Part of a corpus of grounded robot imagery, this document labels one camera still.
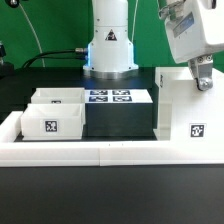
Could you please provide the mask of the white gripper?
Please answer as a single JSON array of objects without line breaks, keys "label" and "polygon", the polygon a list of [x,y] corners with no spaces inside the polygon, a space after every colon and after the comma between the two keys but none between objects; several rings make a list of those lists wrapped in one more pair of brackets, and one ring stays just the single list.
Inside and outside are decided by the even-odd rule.
[{"label": "white gripper", "polygon": [[224,0],[157,0],[176,63],[188,67],[200,91],[213,87],[211,54],[224,51]]}]

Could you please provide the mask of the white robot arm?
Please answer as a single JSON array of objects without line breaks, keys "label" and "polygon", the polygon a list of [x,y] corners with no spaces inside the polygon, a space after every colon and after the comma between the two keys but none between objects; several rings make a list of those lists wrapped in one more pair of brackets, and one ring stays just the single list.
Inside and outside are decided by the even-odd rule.
[{"label": "white robot arm", "polygon": [[[158,16],[175,62],[188,64],[197,88],[213,87],[213,55],[224,51],[224,0],[157,0]],[[92,0],[94,36],[85,50],[85,73],[119,79],[138,69],[128,38],[128,1]]]}]

